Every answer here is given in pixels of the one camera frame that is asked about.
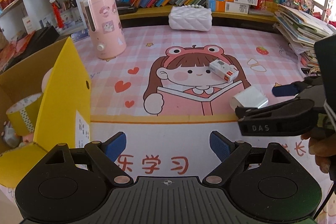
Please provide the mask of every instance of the screw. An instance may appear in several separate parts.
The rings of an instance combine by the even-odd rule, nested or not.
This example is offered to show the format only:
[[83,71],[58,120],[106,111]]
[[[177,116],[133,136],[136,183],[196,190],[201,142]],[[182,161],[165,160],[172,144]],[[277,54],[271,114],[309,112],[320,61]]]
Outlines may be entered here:
[[218,184],[222,182],[222,178],[219,176],[208,176],[205,180],[211,184]]
[[118,184],[125,184],[130,182],[130,178],[128,176],[117,176],[114,178],[114,182]]

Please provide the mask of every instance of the pink humidifier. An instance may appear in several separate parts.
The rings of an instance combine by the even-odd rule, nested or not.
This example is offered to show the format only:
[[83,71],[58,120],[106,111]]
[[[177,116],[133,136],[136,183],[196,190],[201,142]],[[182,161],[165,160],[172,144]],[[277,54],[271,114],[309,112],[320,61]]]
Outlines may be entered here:
[[97,57],[110,59],[121,54],[125,37],[115,0],[83,0],[81,7]]

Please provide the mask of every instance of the finger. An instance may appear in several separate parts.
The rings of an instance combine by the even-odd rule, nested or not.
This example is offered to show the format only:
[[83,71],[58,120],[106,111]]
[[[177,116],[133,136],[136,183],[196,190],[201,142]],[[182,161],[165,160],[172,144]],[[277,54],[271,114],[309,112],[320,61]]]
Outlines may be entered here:
[[308,132],[308,133],[305,133],[305,134],[302,134],[301,135],[301,140],[303,141],[303,140],[308,140],[309,138],[310,138],[310,132]]
[[327,157],[320,157],[315,156],[315,162],[320,167],[320,169],[323,171],[323,173],[328,173],[330,170],[330,159]]
[[319,142],[312,142],[311,144],[312,146],[309,147],[309,153],[312,155],[321,157],[336,155],[336,134],[333,134]]

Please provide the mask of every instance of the sticker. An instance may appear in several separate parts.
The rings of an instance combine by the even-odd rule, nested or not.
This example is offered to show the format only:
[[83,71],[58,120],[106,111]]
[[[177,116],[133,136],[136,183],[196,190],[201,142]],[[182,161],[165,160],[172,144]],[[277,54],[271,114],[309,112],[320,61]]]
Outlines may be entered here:
[[[78,111],[76,111],[75,142],[76,148],[83,148],[84,145],[90,142],[90,126]],[[76,166],[87,169],[86,165]]]

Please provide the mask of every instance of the red tassel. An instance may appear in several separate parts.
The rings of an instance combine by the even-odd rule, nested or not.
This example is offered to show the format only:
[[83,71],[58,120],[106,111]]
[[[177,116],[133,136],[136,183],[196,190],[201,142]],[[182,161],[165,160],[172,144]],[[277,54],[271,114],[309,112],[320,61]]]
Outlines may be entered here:
[[63,20],[61,18],[61,14],[60,14],[59,9],[58,9],[58,7],[55,3],[55,0],[50,0],[50,3],[52,5],[52,9],[54,11],[54,15],[55,15],[58,27],[63,28],[64,27]]

